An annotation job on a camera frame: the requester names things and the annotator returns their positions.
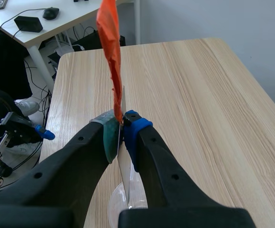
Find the white wall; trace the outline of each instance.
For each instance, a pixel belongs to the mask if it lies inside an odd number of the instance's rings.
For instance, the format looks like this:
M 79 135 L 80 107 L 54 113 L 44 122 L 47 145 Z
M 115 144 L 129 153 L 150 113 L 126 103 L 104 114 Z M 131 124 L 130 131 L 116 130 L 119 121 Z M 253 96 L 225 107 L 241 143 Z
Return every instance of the white wall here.
M 142 43 L 222 38 L 275 102 L 275 0 L 141 0 Z

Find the blue handle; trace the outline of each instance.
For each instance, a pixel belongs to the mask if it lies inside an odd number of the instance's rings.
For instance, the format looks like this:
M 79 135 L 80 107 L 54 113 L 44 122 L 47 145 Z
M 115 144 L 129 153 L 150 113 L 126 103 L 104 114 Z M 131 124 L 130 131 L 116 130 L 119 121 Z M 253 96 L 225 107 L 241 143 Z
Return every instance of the blue handle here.
M 37 125 L 35 127 L 36 132 L 44 139 L 53 140 L 55 139 L 55 135 L 49 130 L 44 129 L 41 125 Z
M 130 110 L 125 113 L 126 114 L 136 114 L 137 112 Z M 129 152 L 129 155 L 131 157 L 133 166 L 135 171 L 137 172 L 137 136 L 138 132 L 142 129 L 144 129 L 147 126 L 152 126 L 152 122 L 148 121 L 145 118 L 140 118 L 136 121 L 133 121 L 129 126 L 124 126 L 124 142 L 125 146 Z

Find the desk leg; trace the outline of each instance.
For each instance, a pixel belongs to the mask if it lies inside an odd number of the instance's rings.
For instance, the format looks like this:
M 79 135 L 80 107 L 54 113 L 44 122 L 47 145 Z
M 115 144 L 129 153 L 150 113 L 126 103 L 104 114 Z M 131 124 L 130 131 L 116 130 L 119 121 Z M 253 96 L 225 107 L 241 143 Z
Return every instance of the desk leg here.
M 40 75 L 42 76 L 43 80 L 46 82 L 49 90 L 51 93 L 53 93 L 54 88 L 54 81 L 52 79 L 51 74 L 49 73 L 49 70 L 43 61 L 43 58 L 37 48 L 37 46 L 31 46 L 27 48 L 29 55 L 33 59 L 35 66 L 38 68 L 38 71 L 40 72 Z
M 134 23 L 136 29 L 136 44 L 141 44 L 140 0 L 134 0 Z

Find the orange plastic bag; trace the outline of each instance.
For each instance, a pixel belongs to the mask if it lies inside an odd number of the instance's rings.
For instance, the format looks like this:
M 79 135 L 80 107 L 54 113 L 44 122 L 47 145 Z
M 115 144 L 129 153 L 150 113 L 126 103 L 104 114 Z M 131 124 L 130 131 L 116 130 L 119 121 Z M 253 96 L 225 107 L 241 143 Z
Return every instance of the orange plastic bag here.
M 118 12 L 115 0 L 103 0 L 98 10 L 96 25 L 102 47 L 111 71 L 114 94 L 114 115 L 122 122 L 122 80 L 120 77 L 120 46 Z

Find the wooden table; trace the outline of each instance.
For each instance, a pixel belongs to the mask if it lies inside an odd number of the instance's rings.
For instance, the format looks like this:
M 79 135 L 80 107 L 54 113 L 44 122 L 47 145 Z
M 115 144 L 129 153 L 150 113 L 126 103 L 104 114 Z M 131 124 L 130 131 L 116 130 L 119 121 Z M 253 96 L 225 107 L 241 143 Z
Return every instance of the wooden table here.
M 246 208 L 257 227 L 275 228 L 275 104 L 220 39 L 121 48 L 127 109 L 151 120 L 178 162 L 217 202 Z M 62 57 L 41 160 L 89 120 L 112 108 L 102 50 Z M 85 226 L 109 227 L 121 183 L 115 160 L 93 195 Z

